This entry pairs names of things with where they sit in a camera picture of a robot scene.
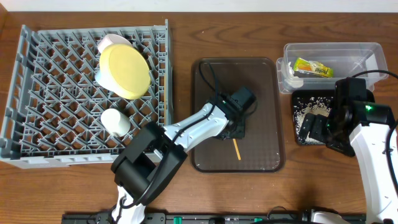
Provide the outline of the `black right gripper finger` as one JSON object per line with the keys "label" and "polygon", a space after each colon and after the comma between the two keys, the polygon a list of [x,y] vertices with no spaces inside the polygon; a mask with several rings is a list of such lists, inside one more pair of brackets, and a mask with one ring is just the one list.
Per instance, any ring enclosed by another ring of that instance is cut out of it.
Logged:
{"label": "black right gripper finger", "polygon": [[308,134],[309,138],[320,141],[322,143],[327,142],[327,124],[328,118],[321,114],[312,115],[313,121]]}
{"label": "black right gripper finger", "polygon": [[313,122],[315,121],[315,115],[307,113],[303,119],[300,131],[298,132],[298,139],[300,141],[306,140],[310,131],[312,130]]}

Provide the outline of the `wooden chopstick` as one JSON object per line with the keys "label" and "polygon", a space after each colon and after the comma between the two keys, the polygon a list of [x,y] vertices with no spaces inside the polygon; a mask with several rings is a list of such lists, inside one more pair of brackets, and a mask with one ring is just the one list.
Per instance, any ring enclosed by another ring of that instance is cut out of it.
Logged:
{"label": "wooden chopstick", "polygon": [[233,139],[233,144],[234,144],[234,148],[235,148],[235,151],[236,151],[237,158],[240,161],[241,160],[241,155],[240,155],[240,151],[239,151],[239,147],[238,147],[236,139]]}

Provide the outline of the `green orange snack wrapper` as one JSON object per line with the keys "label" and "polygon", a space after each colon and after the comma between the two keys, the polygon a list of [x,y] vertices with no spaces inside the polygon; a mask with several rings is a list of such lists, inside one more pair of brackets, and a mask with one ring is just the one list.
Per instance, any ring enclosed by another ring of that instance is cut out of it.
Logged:
{"label": "green orange snack wrapper", "polygon": [[293,71],[317,75],[324,78],[334,77],[334,70],[332,68],[327,67],[320,62],[305,60],[300,57],[295,61]]}

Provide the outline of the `yellow plate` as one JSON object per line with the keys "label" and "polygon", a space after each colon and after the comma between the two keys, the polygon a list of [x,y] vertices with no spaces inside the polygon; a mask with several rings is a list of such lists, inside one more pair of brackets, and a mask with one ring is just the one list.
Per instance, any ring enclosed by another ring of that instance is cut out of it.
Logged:
{"label": "yellow plate", "polygon": [[142,97],[151,84],[145,58],[127,45],[114,44],[105,48],[99,58],[99,70],[108,72],[114,78],[114,93],[127,100]]}

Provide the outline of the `small pale green bowl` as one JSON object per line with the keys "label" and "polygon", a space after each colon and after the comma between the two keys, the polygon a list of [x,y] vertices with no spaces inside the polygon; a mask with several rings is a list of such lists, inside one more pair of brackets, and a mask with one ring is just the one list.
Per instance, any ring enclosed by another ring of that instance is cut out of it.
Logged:
{"label": "small pale green bowl", "polygon": [[114,108],[106,109],[102,112],[100,120],[105,130],[115,137],[125,136],[131,127],[129,118]]}

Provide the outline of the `blue bowl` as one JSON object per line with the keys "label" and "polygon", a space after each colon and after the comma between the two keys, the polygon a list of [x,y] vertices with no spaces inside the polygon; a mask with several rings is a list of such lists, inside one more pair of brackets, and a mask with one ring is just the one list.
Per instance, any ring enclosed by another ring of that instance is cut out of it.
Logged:
{"label": "blue bowl", "polygon": [[102,72],[99,70],[95,74],[95,80],[103,88],[115,92],[116,84],[114,78],[108,72]]}

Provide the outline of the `pink bowl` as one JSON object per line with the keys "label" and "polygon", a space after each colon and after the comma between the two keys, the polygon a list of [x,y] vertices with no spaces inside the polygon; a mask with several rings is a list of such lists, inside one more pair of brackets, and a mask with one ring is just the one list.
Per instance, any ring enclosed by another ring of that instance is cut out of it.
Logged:
{"label": "pink bowl", "polygon": [[98,43],[98,51],[102,53],[103,50],[110,45],[123,44],[132,47],[130,41],[117,34],[106,34],[103,39]]}

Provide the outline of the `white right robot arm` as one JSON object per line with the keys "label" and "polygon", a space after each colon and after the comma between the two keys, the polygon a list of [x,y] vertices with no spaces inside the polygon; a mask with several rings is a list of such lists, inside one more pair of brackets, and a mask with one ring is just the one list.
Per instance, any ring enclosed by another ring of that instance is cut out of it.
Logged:
{"label": "white right robot arm", "polygon": [[299,136],[358,160],[366,223],[397,223],[397,120],[387,105],[349,101],[328,116],[308,113]]}

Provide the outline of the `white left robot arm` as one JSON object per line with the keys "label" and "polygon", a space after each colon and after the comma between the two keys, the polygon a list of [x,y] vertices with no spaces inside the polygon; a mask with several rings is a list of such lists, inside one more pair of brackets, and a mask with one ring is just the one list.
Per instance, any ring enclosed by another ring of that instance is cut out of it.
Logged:
{"label": "white left robot arm", "polygon": [[147,123],[111,165],[118,186],[115,223],[141,223],[144,210],[169,185],[189,150],[209,138],[244,137],[256,97],[242,90],[215,95],[185,120],[161,127]]}

